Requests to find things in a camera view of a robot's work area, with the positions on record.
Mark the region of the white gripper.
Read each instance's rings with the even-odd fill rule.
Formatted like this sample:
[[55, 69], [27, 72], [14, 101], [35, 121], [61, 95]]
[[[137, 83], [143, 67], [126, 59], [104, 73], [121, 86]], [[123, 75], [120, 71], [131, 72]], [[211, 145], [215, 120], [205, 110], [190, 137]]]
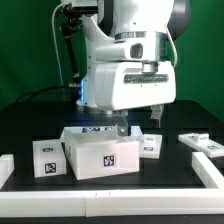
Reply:
[[142, 72], [140, 62], [106, 63], [95, 73], [95, 103], [102, 110], [116, 112], [119, 136], [128, 135], [128, 112], [123, 109], [151, 107], [150, 126], [159, 128], [163, 106], [175, 99], [175, 73], [169, 61], [160, 62], [154, 74]]

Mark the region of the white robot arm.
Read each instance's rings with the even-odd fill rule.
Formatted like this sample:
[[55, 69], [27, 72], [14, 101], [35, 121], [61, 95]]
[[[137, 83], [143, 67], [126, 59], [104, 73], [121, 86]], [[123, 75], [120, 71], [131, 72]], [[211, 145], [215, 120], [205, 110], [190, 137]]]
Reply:
[[68, 23], [63, 35], [84, 33], [87, 72], [74, 74], [80, 110], [110, 114], [128, 133], [127, 113], [151, 108], [158, 128], [164, 105], [176, 97], [178, 55], [167, 56], [191, 19], [190, 0], [61, 0]]

